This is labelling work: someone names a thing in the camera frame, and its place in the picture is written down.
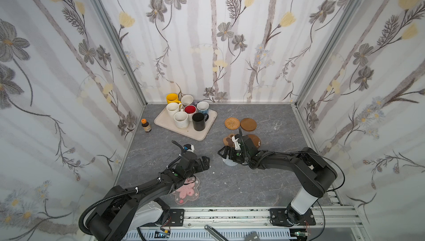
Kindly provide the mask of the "grey round coaster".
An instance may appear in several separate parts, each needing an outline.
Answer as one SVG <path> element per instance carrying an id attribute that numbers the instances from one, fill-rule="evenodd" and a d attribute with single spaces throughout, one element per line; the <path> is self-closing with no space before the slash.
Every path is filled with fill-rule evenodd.
<path id="1" fill-rule="evenodd" d="M 237 163 L 237 162 L 234 162 L 234 161 L 232 161 L 232 160 L 230 160 L 230 159 L 228 159 L 228 158 L 223 159 L 223 162 L 224 162 L 226 165 L 228 165 L 228 166 L 236 166 L 236 165 L 238 165 L 238 163 Z"/>

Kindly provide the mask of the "cork paw print coaster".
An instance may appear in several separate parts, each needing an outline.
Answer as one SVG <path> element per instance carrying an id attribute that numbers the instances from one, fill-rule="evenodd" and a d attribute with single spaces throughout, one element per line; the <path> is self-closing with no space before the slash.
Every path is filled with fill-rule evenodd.
<path id="1" fill-rule="evenodd" d="M 229 134 L 228 136 L 226 136 L 223 139 L 224 145 L 225 146 L 228 146 L 228 147 L 234 148 L 235 147 L 235 144 L 234 144 L 233 139 L 232 139 L 234 136 L 235 136 L 234 134 Z"/>

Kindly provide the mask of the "pink flower coaster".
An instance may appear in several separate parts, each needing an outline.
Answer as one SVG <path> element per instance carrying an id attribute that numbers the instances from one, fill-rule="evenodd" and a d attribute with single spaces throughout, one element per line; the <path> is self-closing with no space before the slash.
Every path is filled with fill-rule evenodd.
<path id="1" fill-rule="evenodd" d="M 183 205 L 188 201 L 197 200 L 200 195 L 199 185 L 200 181 L 196 176 L 186 179 L 183 186 L 172 192 L 176 204 Z"/>

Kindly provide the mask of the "woven rattan round coaster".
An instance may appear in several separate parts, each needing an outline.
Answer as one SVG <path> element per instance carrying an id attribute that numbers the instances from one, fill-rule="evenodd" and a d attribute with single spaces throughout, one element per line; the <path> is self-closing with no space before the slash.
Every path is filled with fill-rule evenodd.
<path id="1" fill-rule="evenodd" d="M 227 118 L 225 120 L 225 127 L 230 130 L 237 130 L 240 127 L 240 121 L 234 117 Z"/>

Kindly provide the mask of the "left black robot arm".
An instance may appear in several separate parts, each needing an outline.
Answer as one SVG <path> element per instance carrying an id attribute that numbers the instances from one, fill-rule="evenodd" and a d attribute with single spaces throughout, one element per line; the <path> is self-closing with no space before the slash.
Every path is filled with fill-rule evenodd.
<path id="1" fill-rule="evenodd" d="M 210 158 L 187 151 L 175 159 L 156 179 L 124 189 L 113 187 L 80 216 L 79 229 L 99 241 L 120 241 L 130 230 L 136 212 L 144 205 L 179 189 L 186 179 L 210 168 Z"/>

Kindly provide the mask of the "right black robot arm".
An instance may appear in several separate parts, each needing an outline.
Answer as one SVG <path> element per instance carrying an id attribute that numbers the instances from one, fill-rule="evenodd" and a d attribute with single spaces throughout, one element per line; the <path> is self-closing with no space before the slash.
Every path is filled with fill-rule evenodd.
<path id="1" fill-rule="evenodd" d="M 250 137 L 239 134 L 234 137 L 233 147 L 224 146 L 218 151 L 218 155 L 224 160 L 247 165 L 252 170 L 281 169 L 295 174 L 301 189 L 283 215 L 275 216 L 278 224 L 286 227 L 304 222 L 306 213 L 338 177 L 335 169 L 309 147 L 296 152 L 259 150 Z"/>

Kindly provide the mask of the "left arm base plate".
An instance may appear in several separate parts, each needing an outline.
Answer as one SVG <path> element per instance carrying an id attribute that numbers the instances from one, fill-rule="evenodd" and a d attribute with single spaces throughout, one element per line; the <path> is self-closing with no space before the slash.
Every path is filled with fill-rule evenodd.
<path id="1" fill-rule="evenodd" d="M 171 209 L 163 212 L 156 222 L 144 224 L 142 227 L 182 227 L 184 213 L 184 209 Z"/>

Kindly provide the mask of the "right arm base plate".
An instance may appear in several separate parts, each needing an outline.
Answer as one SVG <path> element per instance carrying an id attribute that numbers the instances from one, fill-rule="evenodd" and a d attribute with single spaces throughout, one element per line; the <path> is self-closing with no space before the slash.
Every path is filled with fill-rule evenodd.
<path id="1" fill-rule="evenodd" d="M 315 226 L 316 221 L 312 210 L 309 209 L 305 214 L 300 215 L 296 211 L 286 208 L 271 208 L 270 223 L 279 227 L 296 227 L 296 226 Z"/>

